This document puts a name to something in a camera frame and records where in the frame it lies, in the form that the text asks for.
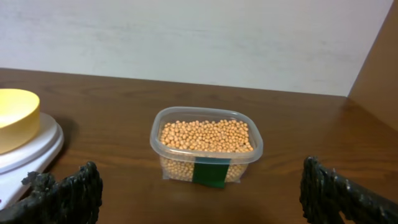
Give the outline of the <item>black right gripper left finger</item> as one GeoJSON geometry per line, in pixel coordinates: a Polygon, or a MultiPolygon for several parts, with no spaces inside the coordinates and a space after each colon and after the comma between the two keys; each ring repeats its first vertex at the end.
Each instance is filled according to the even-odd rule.
{"type": "Polygon", "coordinates": [[[51,173],[29,172],[21,180],[29,196],[1,210],[1,224],[96,223],[102,205],[103,181],[92,161],[57,182],[51,173]]]}

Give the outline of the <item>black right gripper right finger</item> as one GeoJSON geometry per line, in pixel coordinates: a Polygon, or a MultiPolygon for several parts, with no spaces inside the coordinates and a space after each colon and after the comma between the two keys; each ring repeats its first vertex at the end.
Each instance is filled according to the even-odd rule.
{"type": "Polygon", "coordinates": [[[303,162],[300,198],[308,223],[397,224],[397,204],[339,175],[316,157],[303,162]]]}

